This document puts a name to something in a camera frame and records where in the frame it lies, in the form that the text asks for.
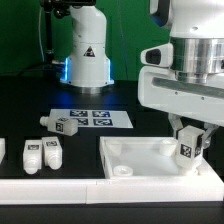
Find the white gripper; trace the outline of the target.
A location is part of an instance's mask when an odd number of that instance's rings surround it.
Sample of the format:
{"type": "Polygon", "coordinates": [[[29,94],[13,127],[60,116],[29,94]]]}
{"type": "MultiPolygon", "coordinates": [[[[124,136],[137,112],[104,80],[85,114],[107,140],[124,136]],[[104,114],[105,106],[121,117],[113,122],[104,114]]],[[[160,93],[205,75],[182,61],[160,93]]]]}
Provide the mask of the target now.
{"type": "Polygon", "coordinates": [[[208,122],[201,137],[202,149],[210,146],[219,126],[224,127],[224,73],[210,75],[202,85],[177,81],[169,69],[144,66],[139,74],[138,99],[144,107],[169,113],[174,138],[183,128],[180,116],[208,122]]]}

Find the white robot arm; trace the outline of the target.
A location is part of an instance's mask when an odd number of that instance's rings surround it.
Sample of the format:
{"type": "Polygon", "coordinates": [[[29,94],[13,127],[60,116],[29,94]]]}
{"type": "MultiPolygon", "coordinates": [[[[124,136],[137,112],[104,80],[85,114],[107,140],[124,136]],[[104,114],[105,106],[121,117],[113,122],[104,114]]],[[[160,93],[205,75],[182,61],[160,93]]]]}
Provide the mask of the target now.
{"type": "MultiPolygon", "coordinates": [[[[61,81],[84,92],[112,83],[105,57],[106,18],[96,0],[70,3],[73,52],[66,59],[61,81]]],[[[141,105],[169,114],[174,135],[181,119],[203,121],[201,146],[224,127],[224,0],[150,0],[150,16],[170,30],[169,42],[141,52],[141,105]]]]}

